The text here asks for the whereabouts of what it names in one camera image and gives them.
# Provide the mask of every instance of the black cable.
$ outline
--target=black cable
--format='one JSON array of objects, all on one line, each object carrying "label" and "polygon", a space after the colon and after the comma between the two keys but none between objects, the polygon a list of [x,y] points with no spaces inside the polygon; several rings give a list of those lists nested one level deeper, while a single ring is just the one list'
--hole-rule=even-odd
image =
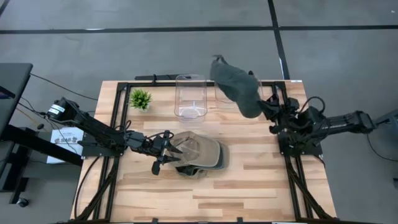
[{"label": "black cable", "polygon": [[290,119],[293,119],[293,118],[296,119],[295,117],[288,118],[288,119],[286,120],[286,123],[287,123],[290,127],[294,128],[294,129],[301,130],[301,129],[304,129],[304,128],[308,127],[308,125],[311,124],[310,121],[307,121],[307,123],[305,123],[303,126],[299,126],[299,125],[297,125],[297,124],[295,124],[295,123],[289,121]]},{"label": "black cable", "polygon": [[371,149],[373,150],[373,152],[376,153],[376,155],[379,156],[381,159],[385,159],[385,160],[392,161],[392,162],[398,162],[398,160],[389,159],[389,158],[386,158],[386,157],[384,157],[384,156],[381,156],[379,153],[377,153],[376,150],[374,150],[374,148],[373,148],[373,146],[372,146],[371,140],[369,139],[369,134],[366,134],[366,139],[368,139],[369,146],[371,147]]},{"label": "black cable", "polygon": [[320,101],[322,102],[322,110],[320,110],[319,113],[322,114],[322,113],[325,111],[325,109],[326,109],[326,104],[325,104],[325,102],[323,101],[323,99],[320,98],[319,96],[311,96],[310,98],[308,98],[308,99],[306,100],[306,102],[304,103],[303,107],[302,107],[301,110],[298,112],[299,114],[304,110],[305,106],[306,106],[312,99],[318,99],[318,100],[320,100]]},{"label": "black cable", "polygon": [[42,118],[42,116],[45,115],[44,112],[38,112],[38,111],[36,111],[36,110],[34,110],[34,109],[30,109],[29,107],[23,105],[22,103],[18,103],[18,104],[21,105],[21,106],[23,106],[25,109],[27,109],[27,110],[33,112],[34,114],[39,115],[41,118]]},{"label": "black cable", "polygon": [[[160,134],[164,134],[164,132],[161,132],[161,133],[157,133],[157,134],[153,134],[153,135],[151,135],[151,136],[149,136],[149,137],[146,137],[146,138],[153,138],[153,137],[155,137],[155,136],[157,136],[157,135],[160,135]],[[172,135],[171,137],[169,137],[169,139],[172,139],[173,137],[174,137],[174,133],[171,133],[170,132],[170,134]]]},{"label": "black cable", "polygon": [[29,102],[29,100],[27,100],[27,99],[25,99],[25,98],[23,98],[23,97],[21,97],[21,99],[25,100],[25,101],[27,102],[27,104],[29,104],[30,108],[32,108],[32,110],[36,111],[36,110],[33,108],[33,106],[31,105],[31,103]]},{"label": "black cable", "polygon": [[46,82],[49,82],[49,83],[51,83],[51,84],[53,84],[53,85],[56,85],[56,86],[58,86],[58,87],[60,87],[60,88],[63,88],[64,90],[69,91],[69,92],[71,92],[71,93],[74,93],[74,94],[76,94],[76,95],[78,95],[78,96],[81,96],[81,97],[84,97],[84,98],[87,98],[87,99],[90,99],[90,100],[98,101],[98,99],[96,99],[96,98],[91,98],[91,97],[82,95],[82,94],[80,94],[80,93],[77,93],[77,92],[75,92],[75,91],[71,91],[71,90],[69,90],[68,88],[65,88],[65,87],[63,87],[63,86],[61,86],[61,85],[58,85],[58,84],[56,84],[56,83],[54,83],[54,82],[51,82],[50,80],[45,79],[45,78],[42,78],[42,77],[40,77],[40,76],[38,76],[38,75],[35,75],[35,74],[32,74],[32,73],[31,73],[30,75],[32,75],[32,76],[34,76],[34,77],[36,77],[36,78],[42,79],[42,80],[44,80],[44,81],[46,81]]},{"label": "black cable", "polygon": [[95,162],[96,162],[99,158],[100,158],[99,156],[98,156],[97,158],[95,158],[95,160],[94,160],[94,161],[91,163],[91,165],[88,167],[88,169],[87,169],[85,175],[83,176],[83,178],[82,178],[82,180],[81,180],[81,182],[80,182],[79,188],[77,188],[77,193],[76,193],[76,198],[75,198],[75,208],[73,209],[75,218],[77,217],[77,201],[78,201],[78,199],[79,199],[79,194],[80,194],[81,186],[83,185],[83,183],[84,183],[84,181],[85,181],[85,179],[86,179],[86,177],[87,177],[87,174],[89,173],[89,171],[91,170],[91,168],[93,168]]},{"label": "black cable", "polygon": [[315,158],[317,158],[317,159],[323,164],[323,166],[326,167],[325,161],[323,161],[323,159],[319,158],[319,157],[316,156],[316,155],[313,155],[313,156],[315,156]]},{"label": "black cable", "polygon": [[67,144],[71,149],[73,149],[73,150],[75,151],[76,154],[78,154],[78,153],[77,153],[77,150],[76,150],[74,147],[72,147],[71,145],[69,145],[68,140],[67,140],[67,139],[65,138],[65,136],[61,133],[60,128],[59,128],[55,123],[50,122],[48,119],[46,119],[45,113],[44,113],[44,112],[38,112],[38,111],[36,111],[36,110],[34,109],[34,107],[31,105],[31,103],[29,102],[29,100],[27,100],[27,99],[25,99],[25,98],[23,98],[23,97],[21,97],[21,98],[22,98],[23,100],[25,100],[25,101],[29,104],[29,106],[31,107],[31,109],[29,109],[27,106],[23,105],[22,103],[18,103],[18,104],[20,104],[20,105],[23,106],[24,108],[28,109],[29,111],[35,113],[36,115],[39,115],[39,116],[42,115],[42,116],[43,116],[43,119],[46,120],[46,122],[48,122],[48,124],[51,125],[51,128],[52,128],[52,129],[55,129],[54,126],[53,126],[53,125],[55,125],[55,127],[57,127],[57,129],[58,129],[58,132],[61,134],[63,140],[65,140],[66,144]]},{"label": "black cable", "polygon": [[126,124],[124,125],[123,131],[124,131],[124,135],[126,135],[126,131],[127,129],[130,128],[131,125],[131,120],[126,121]]}]

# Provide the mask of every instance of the gray cloth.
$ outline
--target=gray cloth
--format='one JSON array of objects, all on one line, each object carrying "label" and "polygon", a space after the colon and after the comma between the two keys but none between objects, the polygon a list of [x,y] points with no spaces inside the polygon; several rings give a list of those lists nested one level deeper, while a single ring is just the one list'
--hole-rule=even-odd
[{"label": "gray cloth", "polygon": [[256,118],[261,114],[258,101],[259,83],[254,75],[228,65],[222,55],[211,63],[210,79],[217,83],[218,88],[233,102],[236,102],[241,114],[246,118]]}]

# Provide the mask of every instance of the small green plant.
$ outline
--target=small green plant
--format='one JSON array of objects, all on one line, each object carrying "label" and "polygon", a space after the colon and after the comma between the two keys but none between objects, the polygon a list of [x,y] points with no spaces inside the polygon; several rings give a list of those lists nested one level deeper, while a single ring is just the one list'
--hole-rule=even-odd
[{"label": "small green plant", "polygon": [[147,110],[151,100],[152,95],[148,91],[137,89],[130,94],[130,106],[133,108]]}]

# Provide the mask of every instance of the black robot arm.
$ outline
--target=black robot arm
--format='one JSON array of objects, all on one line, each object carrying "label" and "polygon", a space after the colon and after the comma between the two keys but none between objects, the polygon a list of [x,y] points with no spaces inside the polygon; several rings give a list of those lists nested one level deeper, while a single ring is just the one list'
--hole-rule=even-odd
[{"label": "black robot arm", "polygon": [[318,110],[309,106],[301,112],[295,98],[285,98],[284,102],[280,104],[279,98],[274,95],[259,104],[266,118],[275,122],[274,126],[269,127],[270,132],[279,135],[280,144],[290,156],[298,156],[304,150],[312,151],[320,141],[332,134],[368,134],[376,129],[370,115],[362,111],[326,117],[323,115],[324,108]]},{"label": "black robot arm", "polygon": [[118,152],[124,152],[130,147],[133,152],[156,157],[157,160],[152,166],[152,173],[155,175],[159,174],[161,164],[179,160],[176,157],[166,156],[166,150],[182,153],[171,145],[170,139],[174,134],[168,130],[151,136],[154,139],[148,138],[137,131],[125,130],[129,125],[123,127],[125,128],[124,130],[115,130],[92,118],[87,112],[80,110],[77,103],[65,98],[55,101],[47,112],[47,116],[51,121],[58,124],[77,127],[90,134],[101,147]]}]

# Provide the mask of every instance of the clear plastic container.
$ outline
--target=clear plastic container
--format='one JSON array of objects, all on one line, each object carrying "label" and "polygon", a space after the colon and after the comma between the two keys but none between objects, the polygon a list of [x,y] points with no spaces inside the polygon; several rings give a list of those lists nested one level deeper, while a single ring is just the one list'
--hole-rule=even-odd
[{"label": "clear plastic container", "polygon": [[175,79],[174,114],[181,122],[201,122],[207,114],[204,75],[179,75]]},{"label": "clear plastic container", "polygon": [[[218,88],[217,83],[214,84],[214,89],[215,89],[215,95],[216,95],[216,106],[217,108],[220,109],[234,109],[238,108],[237,104],[230,99],[224,94],[220,88]],[[262,92],[262,84],[261,81],[259,80],[259,88],[258,92],[260,95],[260,98],[263,100],[264,99],[264,94]]]}]

